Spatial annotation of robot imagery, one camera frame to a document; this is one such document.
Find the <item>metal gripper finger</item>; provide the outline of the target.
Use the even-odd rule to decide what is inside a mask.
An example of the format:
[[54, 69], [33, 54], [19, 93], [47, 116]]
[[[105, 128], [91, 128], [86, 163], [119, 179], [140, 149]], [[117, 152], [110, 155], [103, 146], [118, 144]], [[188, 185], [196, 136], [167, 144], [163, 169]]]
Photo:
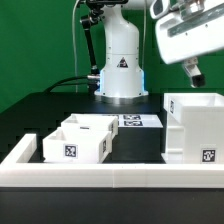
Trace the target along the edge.
[[182, 68], [189, 77], [190, 85], [193, 88], [200, 88], [205, 85], [205, 76], [198, 68], [198, 59], [192, 57], [182, 62]]

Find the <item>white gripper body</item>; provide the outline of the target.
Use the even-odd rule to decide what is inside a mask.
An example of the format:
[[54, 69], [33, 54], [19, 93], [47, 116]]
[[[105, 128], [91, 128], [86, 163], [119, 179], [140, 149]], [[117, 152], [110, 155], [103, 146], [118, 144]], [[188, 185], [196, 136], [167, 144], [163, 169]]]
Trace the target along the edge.
[[205, 1], [204, 10], [183, 20], [178, 11], [156, 22], [159, 53], [166, 64], [224, 49], [224, 1]]

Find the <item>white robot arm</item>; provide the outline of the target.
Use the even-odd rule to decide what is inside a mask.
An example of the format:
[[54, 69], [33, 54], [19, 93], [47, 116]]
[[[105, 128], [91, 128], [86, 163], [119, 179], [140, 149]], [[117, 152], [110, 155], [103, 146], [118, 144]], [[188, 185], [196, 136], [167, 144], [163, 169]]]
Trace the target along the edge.
[[167, 64], [180, 62], [193, 87], [205, 84], [197, 67], [201, 55], [224, 49], [224, 0], [86, 0], [90, 22], [102, 21], [106, 64], [98, 75], [97, 99], [132, 103], [148, 96], [139, 66], [139, 31], [126, 21], [123, 9], [148, 9], [156, 20], [159, 53]]

